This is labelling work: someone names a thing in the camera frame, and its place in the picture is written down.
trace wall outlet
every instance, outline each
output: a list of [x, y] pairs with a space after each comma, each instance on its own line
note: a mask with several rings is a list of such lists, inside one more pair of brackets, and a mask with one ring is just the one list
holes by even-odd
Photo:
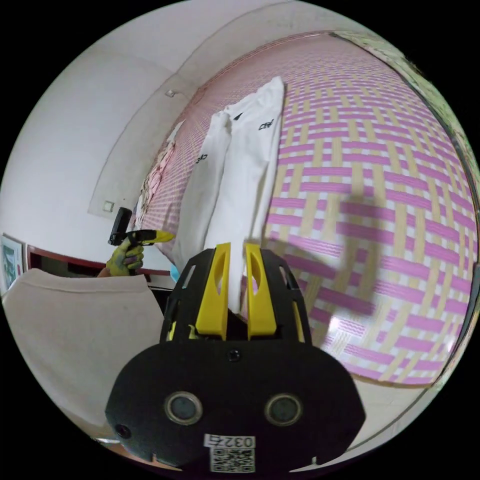
[[103, 210], [105, 212], [113, 212], [114, 211], [114, 203], [112, 201], [106, 201], [104, 204], [103, 204]]

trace person's arm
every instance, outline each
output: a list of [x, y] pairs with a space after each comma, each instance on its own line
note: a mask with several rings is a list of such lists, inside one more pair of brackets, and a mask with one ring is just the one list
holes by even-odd
[[111, 277], [110, 270], [107, 267], [102, 268], [101, 272], [96, 277], [98, 279], [101, 279], [101, 278], [104, 278], [104, 277]]

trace yellow glove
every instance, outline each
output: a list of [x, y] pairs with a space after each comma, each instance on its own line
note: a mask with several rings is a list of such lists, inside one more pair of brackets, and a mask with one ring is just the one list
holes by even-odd
[[143, 266], [144, 247], [138, 245], [129, 250], [130, 239], [127, 237], [113, 252], [110, 260], [106, 263], [106, 267], [112, 277], [127, 277], [130, 275], [129, 270], [137, 270]]

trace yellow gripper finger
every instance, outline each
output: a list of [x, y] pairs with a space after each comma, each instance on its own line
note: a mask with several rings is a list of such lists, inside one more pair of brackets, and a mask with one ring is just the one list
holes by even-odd
[[229, 270], [230, 243], [222, 243], [216, 246], [195, 323], [196, 330], [200, 335], [227, 339]]
[[[277, 331], [274, 308], [270, 297], [270, 289], [262, 260], [262, 252], [258, 245], [247, 243], [246, 275], [248, 302], [248, 339], [252, 337], [269, 337]], [[257, 291], [254, 293], [253, 279]]]

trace bed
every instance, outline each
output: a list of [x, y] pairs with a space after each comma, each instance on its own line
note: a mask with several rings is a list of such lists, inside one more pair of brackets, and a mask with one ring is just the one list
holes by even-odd
[[[210, 118], [286, 83], [263, 246], [302, 288], [313, 342], [355, 377], [427, 387], [460, 335], [476, 197], [445, 128], [384, 61], [326, 33], [264, 46], [198, 91], [141, 227], [175, 233]], [[171, 244], [160, 246], [171, 259]]]

